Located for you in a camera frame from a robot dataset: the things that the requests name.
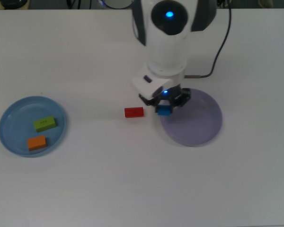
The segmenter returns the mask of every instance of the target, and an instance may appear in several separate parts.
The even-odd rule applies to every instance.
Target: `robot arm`
[[[140,98],[158,110],[168,100],[171,111],[189,99],[180,87],[189,54],[190,32],[202,31],[213,21],[216,0],[135,0],[133,30],[146,46],[148,60],[132,79]]]

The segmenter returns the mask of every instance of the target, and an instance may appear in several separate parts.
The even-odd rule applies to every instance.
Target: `black cable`
[[[195,78],[197,78],[197,79],[198,79],[198,78],[206,78],[206,77],[209,77],[209,76],[212,75],[213,70],[214,70],[214,67],[215,67],[215,65],[216,65],[216,62],[217,62],[218,57],[219,57],[219,55],[220,55],[220,52],[221,52],[221,50],[222,50],[223,47],[224,47],[224,44],[225,44],[225,42],[226,42],[226,40],[227,40],[229,31],[230,31],[230,29],[231,29],[231,4],[230,4],[230,0],[227,0],[227,3],[228,3],[228,9],[229,9],[228,28],[227,28],[227,32],[226,32],[225,38],[224,38],[224,40],[223,40],[223,42],[222,42],[222,45],[221,45],[221,47],[219,48],[216,57],[214,58],[212,70],[211,70],[210,73],[207,74],[207,75],[203,75],[203,76],[200,76],[200,75],[186,75],[184,78],[187,78],[187,79],[195,79]]]
[[[71,4],[70,6],[68,6],[68,9],[72,9],[72,7],[73,7],[73,5],[75,4],[75,2],[76,2],[76,0],[74,0],[74,1],[72,2],[72,4]]]

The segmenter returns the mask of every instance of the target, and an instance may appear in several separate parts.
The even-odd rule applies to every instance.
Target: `white table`
[[[228,12],[192,34],[187,73],[208,73]],[[0,143],[0,226],[231,227],[284,224],[284,9],[234,10],[214,75],[184,87],[220,104],[210,144],[172,141],[130,86],[146,59],[130,11],[0,11],[0,117],[43,95],[68,131],[38,158]]]

